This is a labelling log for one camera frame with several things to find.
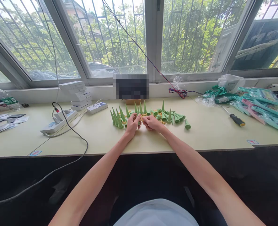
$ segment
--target screwdriver handle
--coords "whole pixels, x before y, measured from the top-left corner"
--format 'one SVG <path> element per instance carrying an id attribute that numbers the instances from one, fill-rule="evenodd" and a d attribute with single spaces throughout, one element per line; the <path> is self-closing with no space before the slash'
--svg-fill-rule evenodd
<path id="1" fill-rule="evenodd" d="M 231 118 L 232 118 L 232 120 L 237 124 L 237 125 L 239 125 L 239 126 L 245 126 L 246 125 L 246 123 L 243 121 L 243 120 L 241 120 L 240 118 L 238 118 L 237 116 L 235 116 L 234 114 L 231 114 L 231 115 L 229 115 Z"/>

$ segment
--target white power strip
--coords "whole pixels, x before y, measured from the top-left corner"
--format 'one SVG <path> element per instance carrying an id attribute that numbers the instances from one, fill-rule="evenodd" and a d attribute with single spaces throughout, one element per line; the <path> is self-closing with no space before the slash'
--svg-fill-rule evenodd
<path id="1" fill-rule="evenodd" d="M 67 121 L 69 122 L 75 115 L 78 115 L 77 111 L 71 111 L 69 114 L 67 114 L 66 118 Z M 66 123 L 66 120 L 61 121 L 58 124 L 55 124 L 55 122 L 51 122 L 49 125 L 44 127 L 44 129 L 40 130 L 41 133 L 55 133 L 58 131 L 60 128 L 62 128 Z"/>

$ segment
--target person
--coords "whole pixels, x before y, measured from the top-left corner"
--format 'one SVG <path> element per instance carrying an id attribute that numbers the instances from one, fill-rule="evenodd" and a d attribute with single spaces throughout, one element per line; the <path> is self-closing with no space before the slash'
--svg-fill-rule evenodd
<path id="1" fill-rule="evenodd" d="M 99 194 L 115 162 L 141 127 L 140 114 L 133 113 L 124 135 L 79 181 L 58 209 L 49 226 L 79 225 Z M 143 125 L 162 134 L 194 179 L 206 191 L 222 213 L 228 226 L 265 226 L 243 203 L 221 175 L 198 152 L 172 134 L 153 115 L 143 117 Z M 114 226 L 198 226 L 194 217 L 181 206 L 166 199 L 150 200 L 127 211 Z"/>

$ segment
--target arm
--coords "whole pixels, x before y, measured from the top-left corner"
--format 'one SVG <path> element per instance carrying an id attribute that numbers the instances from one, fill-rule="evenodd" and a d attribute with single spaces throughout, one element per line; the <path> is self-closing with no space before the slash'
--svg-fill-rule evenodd
<path id="1" fill-rule="evenodd" d="M 140 128 L 138 125 L 140 114 L 138 117 L 136 115 L 137 113 L 134 113 L 128 119 L 126 132 L 118 143 L 86 173 L 71 191 L 49 226 L 79 225 L 107 180 L 118 157 L 135 135 L 137 128 Z"/>
<path id="2" fill-rule="evenodd" d="M 265 226 L 206 159 L 173 135 L 154 116 L 143 119 L 148 130 L 154 129 L 167 139 L 187 170 L 214 201 L 228 226 Z"/>

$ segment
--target desk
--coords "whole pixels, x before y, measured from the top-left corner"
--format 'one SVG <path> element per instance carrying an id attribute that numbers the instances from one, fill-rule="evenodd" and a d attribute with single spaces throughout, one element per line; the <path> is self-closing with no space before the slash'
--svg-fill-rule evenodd
<path id="1" fill-rule="evenodd" d="M 190 97 L 186 99 L 164 98 L 165 108 L 172 108 L 177 113 L 186 115 L 191 129 L 180 124 L 167 124 L 168 129 L 181 140 L 192 146 L 195 150 L 249 150 L 254 147 L 247 140 L 256 140 L 259 146 L 278 146 L 278 130 L 263 125 L 256 119 L 237 111 L 232 106 L 228 109 L 246 122 L 246 126 L 237 126 L 228 114 L 220 107 L 208 108 L 196 103 Z M 147 110 L 162 107 L 163 98 L 154 98 L 146 101 Z M 125 129 L 112 125 L 110 109 L 120 105 L 125 112 L 125 104 L 121 100 L 107 100 L 109 108 L 94 115 L 85 114 L 75 126 L 75 130 L 89 143 L 86 155 L 104 155 L 121 138 Z M 61 104 L 68 109 L 69 103 Z M 128 105 L 129 110 L 134 110 L 133 105 Z M 83 110 L 75 116 L 70 125 L 73 126 L 81 116 Z M 82 155 L 86 143 L 73 131 L 48 138 L 42 135 L 40 129 L 51 120 L 52 107 L 50 104 L 35 104 L 22 109 L 19 113 L 26 113 L 29 120 L 19 124 L 17 128 L 0 133 L 0 158 L 27 157 L 32 151 L 42 151 L 38 157 L 43 156 L 73 156 Z M 66 125 L 57 133 L 68 130 Z M 143 126 L 136 132 L 135 137 L 125 148 L 123 154 L 140 153 L 170 153 L 173 152 L 166 139 L 157 132 L 151 132 Z"/>
<path id="2" fill-rule="evenodd" d="M 191 98 L 164 98 L 165 109 L 176 110 L 186 115 L 191 129 L 184 128 L 184 122 L 180 124 L 167 124 L 168 129 L 181 140 L 189 144 L 197 151 L 215 150 L 249 150 L 254 147 L 247 140 L 256 140 L 259 145 L 278 145 L 278 130 L 271 126 L 263 125 L 254 118 L 243 115 L 235 108 L 229 111 L 241 117 L 245 127 L 237 126 L 228 114 L 220 107 L 208 108 L 196 103 Z M 163 98 L 154 98 L 146 101 L 147 110 L 162 107 Z M 110 109 L 120 105 L 125 112 L 124 102 L 120 100 L 106 101 L 109 108 L 94 115 L 86 114 L 75 130 L 89 143 L 86 155 L 103 155 L 107 153 L 119 140 L 125 129 L 118 129 L 112 125 Z M 37 150 L 41 150 L 40 156 L 67 156 L 82 155 L 86 143 L 73 131 L 69 131 L 58 138 L 52 138 L 42 144 Z M 136 132 L 135 137 L 125 148 L 123 154 L 139 153 L 169 153 L 173 152 L 166 139 L 157 132 L 151 132 L 143 126 Z"/>

